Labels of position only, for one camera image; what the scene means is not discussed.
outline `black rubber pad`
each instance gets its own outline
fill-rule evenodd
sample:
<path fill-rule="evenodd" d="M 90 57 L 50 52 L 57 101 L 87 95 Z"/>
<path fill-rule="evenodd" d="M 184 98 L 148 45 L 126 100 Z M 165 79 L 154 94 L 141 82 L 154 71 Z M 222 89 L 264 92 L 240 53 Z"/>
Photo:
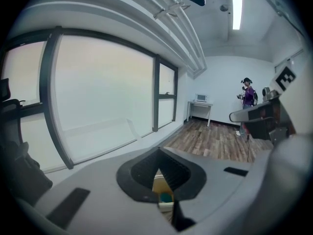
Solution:
<path fill-rule="evenodd" d="M 74 189 L 50 214 L 47 219 L 62 229 L 66 229 L 90 191 Z"/>
<path fill-rule="evenodd" d="M 245 177 L 248 174 L 247 170 L 241 170 L 233 167 L 227 167 L 224 169 L 224 171 L 243 177 Z"/>
<path fill-rule="evenodd" d="M 116 180 L 135 201 L 158 203 L 158 195 L 152 191 L 158 169 L 176 201 L 195 198 L 206 182 L 206 173 L 199 165 L 160 147 L 125 162 L 118 169 Z"/>

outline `black chair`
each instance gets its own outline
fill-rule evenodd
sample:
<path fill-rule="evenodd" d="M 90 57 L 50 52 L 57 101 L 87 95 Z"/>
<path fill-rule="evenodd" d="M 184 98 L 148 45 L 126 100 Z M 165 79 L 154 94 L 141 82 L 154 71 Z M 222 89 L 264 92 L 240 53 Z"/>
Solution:
<path fill-rule="evenodd" d="M 38 162 L 28 154 L 28 143 L 23 142 L 21 132 L 21 106 L 10 98 L 8 81 L 1 81 L 0 102 L 0 155 L 1 168 L 10 192 L 31 205 L 52 187 L 40 170 Z"/>

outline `ceiling light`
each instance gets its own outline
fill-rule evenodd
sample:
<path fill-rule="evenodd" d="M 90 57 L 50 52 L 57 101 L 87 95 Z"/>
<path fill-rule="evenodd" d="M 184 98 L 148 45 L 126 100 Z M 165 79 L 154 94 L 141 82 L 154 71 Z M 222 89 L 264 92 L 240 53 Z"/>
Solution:
<path fill-rule="evenodd" d="M 233 29 L 240 29 L 243 0 L 233 0 Z"/>

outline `gray surface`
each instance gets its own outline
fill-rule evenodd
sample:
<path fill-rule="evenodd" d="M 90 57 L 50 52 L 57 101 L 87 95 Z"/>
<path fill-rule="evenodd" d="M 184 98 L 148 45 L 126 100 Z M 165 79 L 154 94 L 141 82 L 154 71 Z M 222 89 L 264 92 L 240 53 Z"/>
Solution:
<path fill-rule="evenodd" d="M 199 222 L 214 212 L 227 200 L 244 180 L 244 177 L 225 172 L 226 167 L 249 170 L 251 163 L 214 160 L 183 151 L 167 148 L 173 153 L 200 165 L 206 172 L 206 184 L 195 199 L 180 201 L 185 217 Z"/>
<path fill-rule="evenodd" d="M 242 234 L 265 234 L 291 211 L 310 183 L 312 150 L 312 135 L 295 135 L 273 150 L 258 195 L 249 207 Z"/>
<path fill-rule="evenodd" d="M 91 190 L 74 216 L 67 231 L 72 234 L 173 234 L 156 204 L 135 202 L 116 182 L 118 168 L 150 149 L 95 162 L 81 169 L 47 192 L 35 208 L 42 215 L 50 213 L 76 187 Z"/>
<path fill-rule="evenodd" d="M 253 167 L 256 167 L 257 172 L 253 174 L 251 171 L 244 178 L 223 170 L 228 166 L 249 169 L 251 167 L 249 163 L 213 160 L 172 148 L 167 149 L 197 163 L 207 173 L 206 185 L 198 196 L 194 200 L 180 203 L 183 214 L 199 222 L 184 233 L 202 234 L 209 230 L 220 232 L 228 221 L 230 222 L 237 216 L 238 213 L 235 210 L 241 210 L 250 203 L 251 199 L 254 199 L 262 181 L 264 163 L 258 165 L 258 160 L 256 160 Z M 135 202 L 122 191 L 116 182 L 118 168 L 124 162 L 148 150 L 150 149 L 134 151 L 84 167 L 47 192 L 36 204 L 36 210 L 42 215 L 47 215 L 74 188 L 81 187 L 91 190 L 91 193 L 68 226 L 69 233 L 78 235 L 177 233 L 162 216 L 156 204 Z M 254 181 L 257 181 L 257 187 L 251 187 L 250 184 L 255 183 Z"/>

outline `ceiling pipe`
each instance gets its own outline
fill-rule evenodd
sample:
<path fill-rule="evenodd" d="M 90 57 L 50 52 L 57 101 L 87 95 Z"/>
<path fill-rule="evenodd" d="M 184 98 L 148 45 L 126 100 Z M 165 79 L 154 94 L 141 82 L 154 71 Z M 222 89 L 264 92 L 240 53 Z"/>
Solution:
<path fill-rule="evenodd" d="M 175 3 L 178 3 L 177 0 L 163 0 L 164 2 L 166 2 L 167 5 L 171 6 Z M 198 52 L 200 54 L 200 57 L 202 59 L 203 62 L 203 67 L 205 69 L 207 69 L 207 64 L 205 61 L 205 57 L 204 57 L 204 53 L 199 41 L 199 38 L 195 32 L 195 29 L 193 28 L 189 18 L 187 17 L 186 13 L 184 12 L 184 10 L 181 7 L 178 7 L 177 9 L 175 9 L 176 15 L 178 16 L 178 18 L 181 20 L 181 22 L 183 23 L 183 25 L 185 26 L 186 31 L 188 32 L 188 34 L 190 35 L 191 39 L 193 40 L 194 44 L 197 46 L 198 48 Z"/>
<path fill-rule="evenodd" d="M 176 1 L 175 3 L 168 3 L 167 0 L 157 0 L 162 6 L 163 6 L 163 11 L 159 12 L 156 15 L 156 19 L 161 18 L 162 16 L 164 16 L 165 14 L 169 14 L 169 13 L 176 13 L 176 8 L 181 7 L 183 5 L 183 2 L 178 2 Z M 188 37 L 190 43 L 192 44 L 193 49 L 195 50 L 198 58 L 200 58 L 200 52 L 198 50 L 198 47 L 195 44 L 195 41 L 192 39 L 192 36 L 186 31 L 184 24 L 182 23 L 182 21 L 176 17 L 175 18 L 175 22 L 179 25 L 180 28 L 183 29 L 183 31 L 185 32 L 186 36 Z"/>
<path fill-rule="evenodd" d="M 160 12 L 161 10 L 163 10 L 163 7 L 160 4 L 158 4 L 155 0 L 133 0 L 133 1 L 138 3 L 139 5 L 141 5 L 142 7 L 144 7 L 152 15 L 155 15 L 158 12 Z M 188 43 L 188 46 L 186 46 L 186 48 L 190 52 L 191 56 L 193 57 L 194 61 L 196 62 L 196 65 L 197 65 L 195 67 L 195 69 L 192 68 L 192 66 L 194 66 L 194 64 L 190 62 L 191 61 L 190 57 L 186 53 L 185 58 L 187 58 L 187 60 L 189 60 L 189 63 L 191 63 L 191 65 L 189 65 L 191 67 L 191 69 L 193 69 L 193 71 L 203 69 L 203 64 L 200 63 L 199 58 L 197 57 L 195 50 L 192 48 L 192 45 L 190 44 L 190 41 L 188 40 L 188 38 L 186 37 L 186 35 L 182 31 L 182 29 L 178 26 L 178 24 L 171 18 L 171 16 L 166 14 L 163 17 L 161 17 L 159 20 L 162 23 L 164 23 L 169 29 L 171 29 L 171 28 L 175 29 L 175 31 L 177 31 L 180 35 L 180 37 L 179 36 L 177 36 L 177 37 L 179 39 L 183 38 L 184 41 L 186 43 Z"/>
<path fill-rule="evenodd" d="M 71 2 L 71 3 L 68 3 L 66 1 L 64 3 L 63 3 L 63 1 L 43 2 L 43 3 L 33 4 L 33 5 L 25 8 L 25 9 L 23 9 L 23 11 L 20 13 L 20 16 L 17 19 L 16 23 L 12 27 L 12 30 L 10 31 L 10 33 L 8 35 L 8 39 L 13 38 L 17 35 L 23 34 L 25 32 L 30 32 L 30 31 L 34 30 L 32 28 L 28 29 L 26 31 L 23 31 L 23 32 L 20 32 L 18 30 L 18 28 L 19 28 L 18 25 L 23 24 L 25 17 L 30 18 L 29 16 L 27 16 L 27 14 L 32 13 L 32 11 L 34 11 L 34 10 L 35 11 L 44 11 L 47 13 L 49 11 L 54 11 L 54 12 L 55 11 L 58 11 L 58 12 L 68 11 L 68 12 L 80 12 L 80 13 L 83 12 L 83 13 L 88 13 L 88 14 L 92 14 L 95 16 L 100 16 L 100 17 L 112 19 L 114 21 L 125 24 L 125 25 L 141 32 L 143 35 L 146 35 L 147 37 L 151 38 L 152 40 L 154 40 L 158 44 L 162 45 L 167 52 L 171 53 L 171 56 L 174 55 L 181 62 L 186 64 L 186 61 L 182 55 L 182 52 L 184 52 L 184 50 L 183 49 L 179 49 L 179 51 L 177 50 L 177 48 L 179 47 L 179 43 L 175 39 L 169 39 L 165 35 L 160 36 L 155 31 L 153 31 L 151 29 L 147 29 L 147 27 L 145 27 L 145 25 L 127 17 L 123 13 L 107 9 L 105 7 L 90 6 L 90 4 L 84 4 L 84 3 L 79 3 L 79 2 Z M 75 28 L 76 26 L 75 25 L 70 25 L 70 26 L 67 25 L 67 27 L 68 28 Z M 131 42 L 134 42 L 136 44 L 135 41 L 132 41 L 131 39 L 128 39 L 127 37 L 123 37 L 123 36 L 120 36 L 120 37 L 122 37 L 126 40 L 129 40 Z"/>
<path fill-rule="evenodd" d="M 176 36 L 176 34 L 172 34 L 171 37 L 169 37 L 169 34 L 171 32 L 168 31 L 167 28 L 164 27 L 164 24 L 155 23 L 155 20 L 151 17 L 150 13 L 147 13 L 147 11 L 142 10 L 139 12 L 137 10 L 140 10 L 139 4 L 136 4 L 135 2 L 131 0 L 101 0 L 102 3 L 98 3 L 98 5 L 94 5 L 94 3 L 91 0 L 32 0 L 29 3 L 29 6 L 26 8 L 31 7 L 38 7 L 40 5 L 48 5 L 46 1 L 53 1 L 49 2 L 49 5 L 51 6 L 59 6 L 62 3 L 64 3 L 64 6 L 79 6 L 82 9 L 82 12 L 84 12 L 87 7 L 88 8 L 96 8 L 99 6 L 99 8 L 102 8 L 103 11 L 107 9 L 111 10 L 112 12 L 117 12 L 123 15 L 124 17 L 127 17 L 131 20 L 132 15 L 134 15 L 134 12 L 136 11 L 135 18 L 132 19 L 132 21 L 136 22 L 137 24 L 149 29 L 149 31 L 156 34 L 156 36 L 161 39 L 164 44 L 166 44 L 169 48 L 171 48 L 175 53 L 179 55 L 179 58 L 184 61 L 184 63 L 189 67 L 190 70 L 196 71 L 198 70 L 197 65 L 193 57 L 190 55 L 189 50 L 186 48 L 188 46 L 187 44 L 181 42 L 181 40 Z M 127 6 L 128 4 L 133 3 L 133 7 Z"/>

